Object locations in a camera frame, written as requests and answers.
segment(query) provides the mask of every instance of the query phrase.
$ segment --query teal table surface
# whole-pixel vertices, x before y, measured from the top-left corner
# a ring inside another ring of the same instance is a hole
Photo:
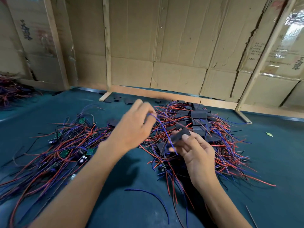
[[[9,114],[0,112],[0,165],[11,160],[13,154],[22,146],[24,151],[28,149],[34,141],[31,136],[53,132],[55,125],[48,123],[62,123],[67,116],[73,119],[89,104],[96,104],[97,107],[105,109],[91,108],[87,111],[94,115],[98,127],[106,126],[108,119],[120,119],[131,107],[123,101],[99,102],[100,97],[98,93],[73,89],[56,96],[48,95],[43,100],[39,99],[34,101],[34,104],[19,107]],[[149,101],[154,106],[158,105],[151,98],[142,100]],[[243,123],[231,110],[212,107],[208,109],[222,118],[229,117],[230,121]],[[276,187],[254,181],[251,181],[253,186],[250,186],[244,181],[222,180],[228,188],[227,194],[253,227],[245,205],[248,206],[259,228],[304,227],[304,122],[250,113],[245,115],[253,124],[235,125],[232,126],[232,130],[242,130],[235,135],[252,144],[241,143],[238,150],[245,150],[244,155],[250,157],[250,167],[257,171],[259,179],[275,184]],[[271,133],[273,137],[268,136],[266,132]],[[40,138],[30,153],[46,150],[47,140],[47,137]],[[26,164],[31,159],[31,156],[22,157],[17,163]],[[147,165],[151,160],[152,157],[139,148],[129,151],[121,158],[101,191],[87,227],[181,227],[166,183],[156,181],[157,173],[152,170],[151,165]],[[0,179],[14,171],[16,170],[12,168],[0,169]],[[189,208],[188,228],[215,227],[204,211],[200,196],[189,181],[185,181],[184,184],[195,204],[194,211]],[[126,192],[126,188],[143,189],[160,196],[169,211],[170,225],[162,205],[156,198],[144,192]],[[37,196],[33,195],[25,199],[14,219],[16,227],[28,224],[47,198],[46,195],[37,202]],[[18,197],[12,198],[0,205],[0,228],[7,227],[17,200]],[[185,203],[181,195],[177,211],[181,221],[186,225]]]

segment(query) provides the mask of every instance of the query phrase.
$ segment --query hand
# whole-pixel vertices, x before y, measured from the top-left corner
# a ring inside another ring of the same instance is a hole
[[[184,134],[182,140],[174,144],[177,153],[185,160],[188,174],[194,187],[203,189],[217,181],[214,170],[215,151],[200,135],[190,131],[191,136]]]
[[[152,115],[147,116],[148,113],[156,117],[150,103],[143,103],[142,100],[137,99],[112,131],[107,142],[115,146],[115,149],[121,152],[121,156],[149,137],[156,118]]]

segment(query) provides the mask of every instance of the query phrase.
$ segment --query wooden post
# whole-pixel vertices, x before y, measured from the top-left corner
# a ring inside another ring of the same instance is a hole
[[[110,40],[110,11],[109,0],[102,0],[103,3],[103,24],[105,28],[105,63],[107,76],[107,92],[99,99],[104,101],[112,93],[112,76],[111,76],[111,40]]]
[[[64,60],[63,60],[63,55],[62,55],[62,50],[61,50],[61,45],[60,45],[60,41],[59,41],[58,30],[57,30],[57,26],[56,26],[56,22],[55,22],[55,17],[54,17],[51,0],[44,0],[44,6],[47,11],[47,16],[48,16],[47,18],[49,20],[50,29],[51,29],[51,33],[52,33],[52,37],[53,37],[53,42],[54,42],[55,50],[56,50],[56,54],[57,54],[57,59],[59,62],[63,87],[65,90],[69,90],[70,85],[69,85],[69,82],[68,82],[67,76],[66,76],[67,74],[66,74],[65,64],[64,64]]]
[[[246,122],[248,122],[248,121],[250,122],[250,120],[248,118],[243,117],[242,116],[243,114],[238,112],[238,111],[241,110],[242,105],[245,103],[245,100],[247,99],[254,83],[256,82],[256,79],[259,76],[259,73],[260,73],[261,69],[263,68],[263,66],[265,64],[266,59],[268,58],[268,55],[269,55],[269,53],[272,49],[272,46],[276,42],[276,39],[277,39],[278,35],[280,34],[281,29],[282,29],[288,15],[290,14],[291,9],[294,6],[295,2],[296,2],[296,0],[288,0],[287,5],[285,6],[285,8],[284,8],[277,24],[276,24],[271,36],[269,37],[268,42],[267,42],[267,44],[264,48],[264,51],[263,51],[257,65],[256,65],[254,71],[253,71],[253,74],[252,74],[252,76],[251,76],[251,78],[250,78],[250,80],[249,80],[249,82],[248,82],[248,84],[247,84],[247,86],[246,86],[238,104],[237,104],[237,107],[235,108],[236,113],[238,115],[240,115],[242,117],[242,119],[244,119]]]

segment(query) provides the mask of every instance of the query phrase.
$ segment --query person's right hand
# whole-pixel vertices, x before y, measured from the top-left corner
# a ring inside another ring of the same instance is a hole
[[[174,144],[177,153],[185,160],[192,184],[196,189],[205,188],[217,181],[214,169],[215,151],[200,135],[190,131],[191,136],[184,134],[182,140]]]

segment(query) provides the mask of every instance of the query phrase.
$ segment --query person's left hand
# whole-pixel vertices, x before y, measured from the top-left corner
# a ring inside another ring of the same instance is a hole
[[[150,103],[137,99],[131,109],[121,118],[107,139],[123,156],[129,150],[139,146],[151,133],[156,121],[154,108]]]

